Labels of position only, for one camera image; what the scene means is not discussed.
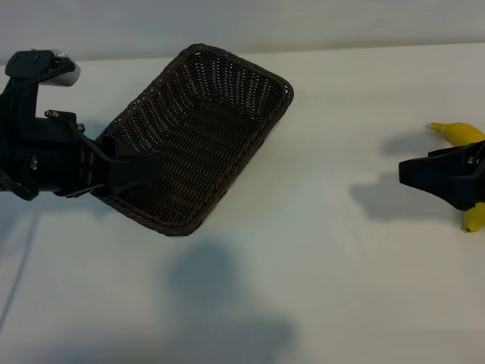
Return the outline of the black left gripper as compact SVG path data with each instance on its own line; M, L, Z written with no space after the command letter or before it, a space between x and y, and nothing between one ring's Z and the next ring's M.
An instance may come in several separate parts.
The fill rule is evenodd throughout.
M112 136L96 142L83 134L77 116L48 110L17 113L17 196L35 198L40 192L77 197L121 193L158 179L158 159ZM95 188L95 172L109 171Z

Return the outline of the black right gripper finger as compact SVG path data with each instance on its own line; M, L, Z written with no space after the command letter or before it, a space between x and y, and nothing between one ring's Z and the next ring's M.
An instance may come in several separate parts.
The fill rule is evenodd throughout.
M456 209L471 209L479 202L484 202L484 179L400 173L399 181L406 186L437 196Z
M399 163L399 176L424 174L460 176L474 172L484 160L484 141L429 152L427 156Z

